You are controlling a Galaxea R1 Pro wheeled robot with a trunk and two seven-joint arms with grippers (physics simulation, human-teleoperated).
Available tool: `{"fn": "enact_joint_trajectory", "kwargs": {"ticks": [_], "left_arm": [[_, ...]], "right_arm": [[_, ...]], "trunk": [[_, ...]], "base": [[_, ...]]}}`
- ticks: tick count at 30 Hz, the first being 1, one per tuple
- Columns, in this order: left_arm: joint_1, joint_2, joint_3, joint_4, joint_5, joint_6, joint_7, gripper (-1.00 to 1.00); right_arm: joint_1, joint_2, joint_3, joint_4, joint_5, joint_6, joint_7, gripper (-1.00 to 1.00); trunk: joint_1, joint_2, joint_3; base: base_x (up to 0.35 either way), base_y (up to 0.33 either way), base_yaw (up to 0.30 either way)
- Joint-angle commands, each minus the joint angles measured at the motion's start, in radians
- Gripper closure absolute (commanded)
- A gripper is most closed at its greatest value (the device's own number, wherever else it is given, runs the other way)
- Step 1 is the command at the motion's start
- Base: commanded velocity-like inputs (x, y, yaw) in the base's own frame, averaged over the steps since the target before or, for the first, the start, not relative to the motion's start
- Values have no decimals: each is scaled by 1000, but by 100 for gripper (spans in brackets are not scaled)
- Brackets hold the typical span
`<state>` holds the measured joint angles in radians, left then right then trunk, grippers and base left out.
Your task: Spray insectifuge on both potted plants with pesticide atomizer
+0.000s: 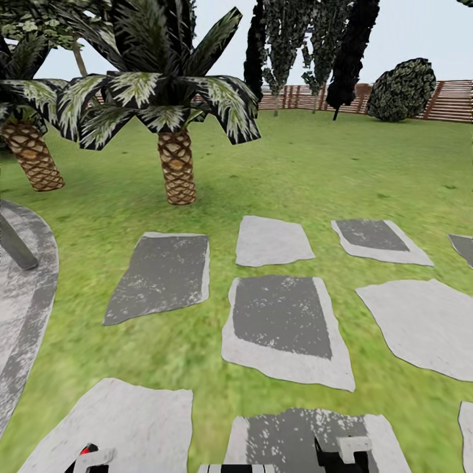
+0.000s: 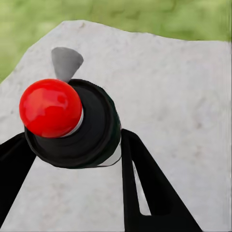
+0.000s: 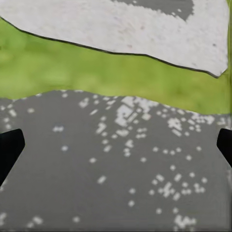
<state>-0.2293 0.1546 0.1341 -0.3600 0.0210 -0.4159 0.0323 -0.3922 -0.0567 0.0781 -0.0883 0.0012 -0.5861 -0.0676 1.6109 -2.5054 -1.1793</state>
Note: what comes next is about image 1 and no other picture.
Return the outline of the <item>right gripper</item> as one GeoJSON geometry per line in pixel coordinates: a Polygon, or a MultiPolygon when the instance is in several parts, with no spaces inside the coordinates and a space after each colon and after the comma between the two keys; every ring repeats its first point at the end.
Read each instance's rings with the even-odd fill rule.
{"type": "Polygon", "coordinates": [[[316,450],[320,467],[325,467],[325,473],[369,473],[369,460],[366,452],[354,453],[355,462],[344,463],[339,452],[327,453],[321,448],[316,450]]]}

